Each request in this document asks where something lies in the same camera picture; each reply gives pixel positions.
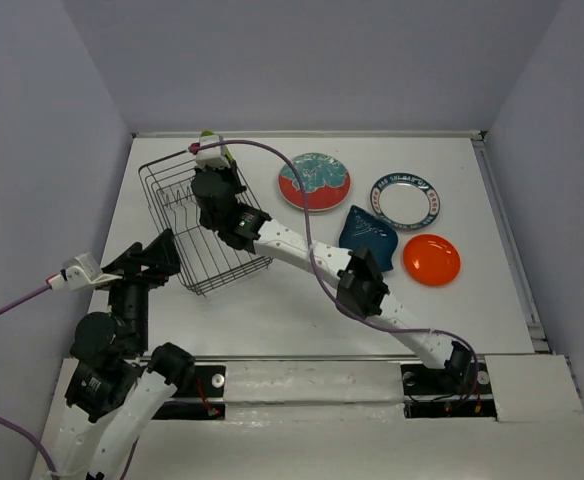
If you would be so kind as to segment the orange round plate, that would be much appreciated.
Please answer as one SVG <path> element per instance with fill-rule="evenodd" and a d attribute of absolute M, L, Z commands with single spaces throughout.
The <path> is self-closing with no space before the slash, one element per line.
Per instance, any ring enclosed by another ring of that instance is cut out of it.
<path fill-rule="evenodd" d="M 462 267 L 456 247 L 435 234 L 420 234 L 408 240 L 403 248 L 402 261 L 407 274 L 428 287 L 450 284 Z"/>

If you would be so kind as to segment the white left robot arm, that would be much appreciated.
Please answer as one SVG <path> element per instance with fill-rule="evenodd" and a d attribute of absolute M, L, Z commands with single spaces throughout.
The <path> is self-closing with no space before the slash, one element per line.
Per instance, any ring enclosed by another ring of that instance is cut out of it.
<path fill-rule="evenodd" d="M 146 365 L 149 293 L 181 270 L 171 230 L 133 243 L 102 267 L 90 253 L 68 260 L 48 279 L 53 290 L 104 290 L 108 308 L 83 316 L 70 355 L 77 366 L 65 393 L 51 449 L 55 479 L 111 479 L 143 428 L 172 395 L 193 383 L 195 359 L 165 343 Z"/>

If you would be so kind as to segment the lime green round plate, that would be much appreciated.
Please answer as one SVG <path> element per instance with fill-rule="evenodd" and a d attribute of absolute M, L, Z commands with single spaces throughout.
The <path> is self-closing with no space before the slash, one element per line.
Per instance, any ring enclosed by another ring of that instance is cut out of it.
<path fill-rule="evenodd" d="M 208 148 L 212 148 L 212 147 L 216 147 L 216 146 L 225 146 L 227 148 L 226 145 L 221 145 L 222 141 L 223 141 L 223 137 L 220 135 L 217 135 L 215 132 L 212 132 L 212 131 L 203 131 L 199 136 L 199 144 L 202 146 L 203 149 L 208 149 Z M 231 156 L 231 163 L 230 163 L 230 167 L 231 167 L 231 164 L 234 161 L 234 159 L 233 159 L 231 153 L 229 152 L 228 148 L 227 148 L 227 151 L 228 151 L 229 155 Z"/>

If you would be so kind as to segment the dark blue leaf-shaped plate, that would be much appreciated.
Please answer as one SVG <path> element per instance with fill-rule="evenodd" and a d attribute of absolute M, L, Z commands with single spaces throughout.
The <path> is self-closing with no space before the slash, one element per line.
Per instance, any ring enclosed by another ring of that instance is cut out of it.
<path fill-rule="evenodd" d="M 352 205 L 338 239 L 338 246 L 348 250 L 366 247 L 373 254 L 381 272 L 391 271 L 399 238 L 395 230 L 366 210 Z"/>

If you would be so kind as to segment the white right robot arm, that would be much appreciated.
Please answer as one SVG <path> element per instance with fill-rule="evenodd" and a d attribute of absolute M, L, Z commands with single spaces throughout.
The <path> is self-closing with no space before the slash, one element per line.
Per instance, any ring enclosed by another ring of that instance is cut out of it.
<path fill-rule="evenodd" d="M 230 168 L 197 167 L 191 192 L 200 224 L 236 250 L 271 257 L 316 276 L 337 309 L 388 333 L 412 351 L 434 384 L 454 392 L 476 379 L 471 347 L 455 334 L 427 327 L 391 293 L 372 252 L 310 242 L 267 213 L 239 200 L 245 186 Z"/>

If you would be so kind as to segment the white plate with teal rim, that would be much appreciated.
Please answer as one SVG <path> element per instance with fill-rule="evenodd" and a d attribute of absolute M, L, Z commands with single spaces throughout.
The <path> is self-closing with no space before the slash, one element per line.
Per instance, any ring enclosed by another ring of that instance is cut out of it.
<path fill-rule="evenodd" d="M 376 180 L 369 201 L 372 212 L 399 231 L 424 229 L 441 211 L 440 196 L 434 186 L 405 172 L 390 173 Z"/>

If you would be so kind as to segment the red and teal floral plate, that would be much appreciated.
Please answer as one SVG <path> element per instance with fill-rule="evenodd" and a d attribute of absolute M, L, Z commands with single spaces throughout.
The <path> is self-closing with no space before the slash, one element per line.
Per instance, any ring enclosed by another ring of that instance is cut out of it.
<path fill-rule="evenodd" d="M 351 176 L 338 159 L 324 153 L 309 152 L 294 157 L 291 163 L 302 179 L 310 212 L 331 210 L 348 196 Z M 278 186 L 289 204 L 304 208 L 299 182 L 287 164 L 279 172 Z"/>

